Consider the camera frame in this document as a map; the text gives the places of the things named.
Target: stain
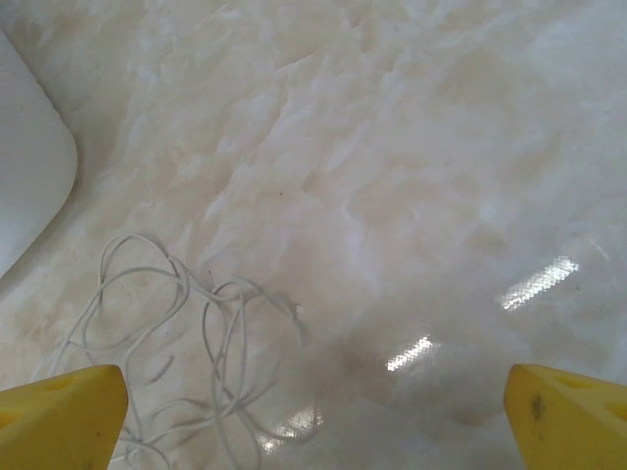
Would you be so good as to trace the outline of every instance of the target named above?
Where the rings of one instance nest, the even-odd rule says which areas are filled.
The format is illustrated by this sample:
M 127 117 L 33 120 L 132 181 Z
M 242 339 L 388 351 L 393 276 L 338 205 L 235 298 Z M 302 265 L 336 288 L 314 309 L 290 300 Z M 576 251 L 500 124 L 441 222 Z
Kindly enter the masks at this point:
M 540 394 L 536 394 L 531 399 L 531 414 L 533 415 L 533 419 L 536 421 L 540 421 L 544 416 L 545 411 L 545 402 L 542 399 L 542 396 Z

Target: white cable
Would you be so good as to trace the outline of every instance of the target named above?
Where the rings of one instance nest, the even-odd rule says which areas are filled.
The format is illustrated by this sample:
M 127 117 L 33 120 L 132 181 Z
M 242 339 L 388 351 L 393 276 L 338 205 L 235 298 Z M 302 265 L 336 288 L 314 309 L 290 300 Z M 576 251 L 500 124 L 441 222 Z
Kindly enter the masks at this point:
M 112 259 L 118 250 L 129 241 L 138 241 L 156 250 L 161 257 L 168 262 L 169 270 L 143 265 L 125 269 L 109 277 L 108 271 L 110 270 Z M 135 328 L 123 335 L 120 340 L 114 341 L 108 345 L 92 344 L 88 339 L 88 331 L 94 317 L 96 315 L 105 314 L 103 307 L 105 291 L 121 279 L 137 273 L 154 274 L 175 284 L 176 289 L 169 306 L 165 309 L 163 314 L 159 315 L 159 317 L 150 324 Z M 225 292 L 229 290 L 234 291 L 234 293 L 231 295 L 226 294 Z M 158 382 L 168 372 L 174 361 L 174 356 L 171 355 L 166 363 L 162 365 L 152 377 L 142 381 L 131 381 L 131 359 L 133 354 L 159 327 L 171 320 L 181 311 L 191 293 L 200 295 L 205 300 L 200 314 L 199 326 L 201 327 L 203 346 L 209 360 L 207 372 L 209 373 L 210 379 L 210 387 L 208 389 L 210 402 L 207 403 L 204 401 L 181 398 L 166 403 L 157 411 L 153 412 L 152 415 L 148 416 L 148 419 L 154 420 L 165 410 L 181 403 L 191 404 L 196 407 L 200 411 L 200 416 L 198 419 L 192 421 L 171 423 L 167 428 L 159 431 L 157 434 L 146 437 L 144 435 L 146 419 L 140 416 L 134 397 L 134 391 L 135 389 Z M 121 234 L 114 237 L 105 246 L 100 257 L 98 288 L 63 342 L 51 354 L 53 361 L 49 367 L 47 376 L 51 377 L 58 372 L 61 368 L 62 359 L 65 357 L 69 348 L 83 352 L 92 365 L 98 363 L 95 358 L 96 356 L 125 348 L 121 362 L 121 370 L 128 389 L 129 413 L 119 438 L 119 443 L 123 444 L 124 451 L 122 454 L 115 455 L 112 458 L 112 462 L 125 460 L 131 468 L 138 468 L 137 457 L 141 451 L 148 451 L 158 457 L 163 468 L 171 470 L 172 466 L 166 454 L 157 447 L 158 442 L 172 433 L 194 433 L 210 426 L 215 426 L 222 447 L 231 463 L 231 467 L 235 470 L 244 470 L 245 467 L 235 456 L 235 451 L 232 448 L 223 426 L 223 421 L 226 418 L 237 416 L 255 446 L 255 460 L 251 468 L 256 470 L 260 469 L 262 465 L 262 452 L 257 440 L 258 433 L 282 441 L 302 441 L 308 436 L 278 436 L 276 433 L 262 426 L 247 409 L 273 386 L 273 381 L 270 381 L 262 387 L 256 388 L 257 384 L 253 384 L 249 390 L 245 390 L 248 355 L 248 312 L 246 305 L 254 299 L 262 299 L 273 306 L 278 312 L 284 314 L 296 328 L 299 346 L 302 345 L 303 330 L 298 320 L 297 311 L 275 296 L 270 295 L 253 282 L 244 279 L 233 279 L 211 290 L 205 289 L 192 275 L 187 266 L 178 258 L 170 255 L 159 243 L 139 234 Z M 207 319 L 210 311 L 215 311 L 221 320 L 221 335 L 217 347 L 213 349 L 210 345 L 207 331 Z M 238 370 L 236 386 L 234 390 L 231 390 L 231 388 L 226 385 L 226 374 L 228 370 L 227 362 L 229 352 L 235 348 L 233 346 L 235 344 L 233 341 L 235 331 L 238 332 L 240 337 L 240 341 L 238 342 L 240 360 L 238 367 L 236 367 Z M 44 362 L 45 359 L 35 369 L 33 379 L 41 370 Z

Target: glossy surface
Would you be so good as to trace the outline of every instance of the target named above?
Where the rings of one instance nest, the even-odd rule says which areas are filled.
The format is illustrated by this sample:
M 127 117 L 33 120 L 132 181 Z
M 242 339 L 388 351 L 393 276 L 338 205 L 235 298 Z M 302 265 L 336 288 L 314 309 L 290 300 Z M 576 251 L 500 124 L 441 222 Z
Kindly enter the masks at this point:
M 61 341 L 111 235 L 142 231 L 205 280 L 302 306 L 310 345 L 263 415 L 318 399 L 323 426 L 268 468 L 522 468 L 514 363 L 627 379 L 625 18 L 620 1 L 2 2 L 79 172 L 0 282 L 0 383 Z M 148 286 L 119 288 L 109 331 L 153 311 Z M 194 321 L 148 408 L 206 390 Z M 172 457 L 226 468 L 211 432 Z

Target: floor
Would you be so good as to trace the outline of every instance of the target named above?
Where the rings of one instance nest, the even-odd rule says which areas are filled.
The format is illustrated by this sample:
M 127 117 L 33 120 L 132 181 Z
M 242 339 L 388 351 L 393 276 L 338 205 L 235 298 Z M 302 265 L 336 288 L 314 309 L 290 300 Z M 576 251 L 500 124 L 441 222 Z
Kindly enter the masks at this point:
M 324 420 L 265 468 L 521 469 L 514 363 L 627 382 L 625 8 L 3 1 L 79 170 L 0 281 L 0 386 L 61 341 L 106 241 L 140 231 L 201 277 L 302 307 L 308 345 L 286 346 L 262 414 L 317 400 Z M 112 309 L 132 316 L 150 289 Z M 170 387 L 202 394 L 200 368 Z M 211 430 L 170 456 L 227 468 Z

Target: yellow object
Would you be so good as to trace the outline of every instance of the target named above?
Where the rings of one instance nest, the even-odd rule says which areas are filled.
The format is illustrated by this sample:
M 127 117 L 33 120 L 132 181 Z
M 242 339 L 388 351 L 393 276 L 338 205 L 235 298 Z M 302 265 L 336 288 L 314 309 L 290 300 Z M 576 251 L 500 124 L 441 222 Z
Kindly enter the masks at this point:
M 114 365 L 0 392 L 0 470 L 106 470 L 127 405 Z
M 529 470 L 627 468 L 627 387 L 514 365 L 505 405 Z

